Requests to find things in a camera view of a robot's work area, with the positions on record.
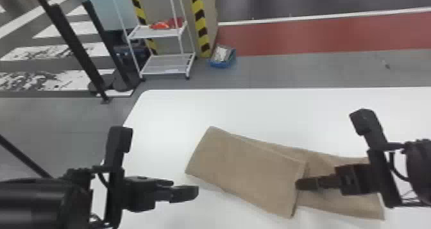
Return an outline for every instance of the white floor marking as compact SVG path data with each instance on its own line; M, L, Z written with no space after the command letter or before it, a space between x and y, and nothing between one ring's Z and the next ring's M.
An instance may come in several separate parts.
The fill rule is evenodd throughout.
M408 8L408 9L400 9L400 10L381 10L381 11L375 11L375 12L338 13L333 15L282 17L282 18L274 18L274 19L249 20L249 21L228 21L228 22L219 22L219 26L240 26L240 25L247 25L247 24L265 24L265 23L279 23L279 22L287 22L287 21L308 21L308 20L319 20L319 19L367 17L367 16L378 16L378 15L396 15L401 13L425 13L425 12L431 12L431 7Z
M108 90L105 93L108 97L118 98L118 97L130 97L135 90L130 90L127 92L118 92L116 90Z
M112 74L115 69L100 69L100 75ZM0 72L0 91L58 91L70 92L88 91L90 78L84 70L69 70L61 72ZM117 92L108 90L110 97L129 97L133 90Z
M83 47L90 57L109 56L103 42L84 43ZM23 60L47 60L55 58L65 58L73 53L68 45L55 46L29 46L17 47L8 54L0 58L2 62L23 61Z
M97 34L97 29L91 21L71 22L72 29L76 35L91 35ZM46 29L35 35L33 38L61 37L60 32L52 24Z
M74 9L73 11L67 14L67 16L75 16L75 15L88 15L88 14L84 6L80 5L76 9Z
M50 0L50 4L61 4L66 0ZM44 9L41 6L38 6L29 12L25 13L24 15L21 15L20 17L10 21L9 23L5 24L4 26L0 27L0 38L3 38L7 35L9 35L11 32L15 31L16 29L20 28L21 26L29 23L30 21L36 19L40 15L45 13Z

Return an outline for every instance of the yellow and black striped post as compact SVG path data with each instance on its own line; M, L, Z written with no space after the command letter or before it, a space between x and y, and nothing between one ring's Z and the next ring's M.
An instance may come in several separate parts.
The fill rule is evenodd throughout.
M203 9L203 0L192 0L192 11L195 18L196 31L198 32L198 44L202 57L210 57L211 45L208 36L207 20Z
M140 5L140 0L131 0L133 3L133 7L135 7L135 13L138 17L138 20L140 24L146 25L147 24L147 15L145 14L144 9ZM151 49L151 52L154 55L157 55L157 45L156 42L153 39L146 39L146 43L148 44L149 48Z

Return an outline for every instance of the white metal shelf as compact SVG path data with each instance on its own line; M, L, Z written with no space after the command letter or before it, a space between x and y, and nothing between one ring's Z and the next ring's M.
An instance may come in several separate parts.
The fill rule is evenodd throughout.
M162 37L179 37L183 35L187 21L183 22L183 26L178 29L154 30L149 26L136 26L128 35L129 40L137 40L144 38L162 38Z
M123 28L124 34L126 32L126 26L124 25L123 18L121 17L118 4L115 0L112 0L115 6L115 11L117 12L119 21L121 23L121 27ZM196 48L194 47L194 41L192 38L192 33L190 31L190 26L187 26L187 15L184 10L184 4L182 0L178 0L181 7L182 18L184 21L182 22L182 26L179 27L178 24L178 16L175 10L174 0L169 0L172 9L172 15L175 23L175 27L178 29L168 29L168 30L154 30L149 26L140 25L138 18L136 18L137 25L133 29L133 31L127 36L127 44L131 53L131 57L133 58L133 63L135 64L136 70L139 73L139 76L143 78L144 75L150 74L184 74L186 79L190 78L190 69L193 65L194 59L196 57ZM192 46L191 53L185 53L182 41L182 35L184 30L187 29L187 33L189 34L190 44ZM156 55L153 53L152 49L149 49L150 56L146 61L145 65L142 69L139 69L138 60L135 56L135 52L131 45L132 40L145 40L147 47L148 39L150 38L162 38L162 37L177 37L178 44L180 45L180 54L175 55Z
M150 56L140 74L188 74L193 65L195 53L184 53L175 55Z

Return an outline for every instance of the red wall stripe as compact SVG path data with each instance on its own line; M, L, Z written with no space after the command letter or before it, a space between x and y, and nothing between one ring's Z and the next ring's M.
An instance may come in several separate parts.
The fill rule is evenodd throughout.
M431 12L221 26L239 56L431 48Z

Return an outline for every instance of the beige towel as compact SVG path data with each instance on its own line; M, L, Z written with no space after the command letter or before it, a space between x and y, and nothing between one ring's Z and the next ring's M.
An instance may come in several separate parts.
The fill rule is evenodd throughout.
M292 217L305 163L209 128L186 173L274 214Z
M328 175L334 173L335 166L364 162L367 158L342 158L289 148L211 127L192 155L186 173L287 218L293 215L297 202L347 216L383 219L376 194L342 196L335 189L296 194L294 182L303 175Z
M263 149L270 149L297 160L307 161L307 169L304 173L304 177L334 174L334 167L340 165L368 163L368 158L337 157L305 149L289 148L238 135L233 136L236 136L251 145L258 146ZM337 189L321 190L319 192L300 191L298 193L296 204L346 216L384 219L384 210L377 194L343 196L340 193L340 190Z

